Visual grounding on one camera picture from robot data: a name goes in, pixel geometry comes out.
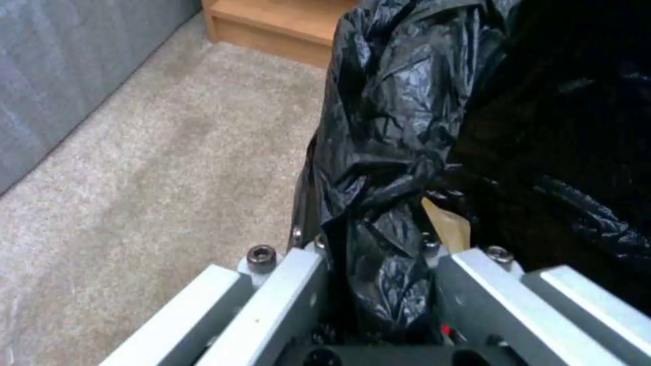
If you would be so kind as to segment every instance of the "sofa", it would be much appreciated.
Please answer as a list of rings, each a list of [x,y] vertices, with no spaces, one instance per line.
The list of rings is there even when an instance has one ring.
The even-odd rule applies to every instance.
[[[199,0],[3,1],[0,194],[200,7]]]

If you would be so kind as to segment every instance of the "black garbage bag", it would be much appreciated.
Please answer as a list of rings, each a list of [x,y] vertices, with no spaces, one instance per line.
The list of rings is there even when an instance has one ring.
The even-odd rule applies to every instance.
[[[290,241],[324,237],[335,328],[440,341],[424,195],[473,246],[569,264],[650,312],[644,3],[375,0],[341,18]]]

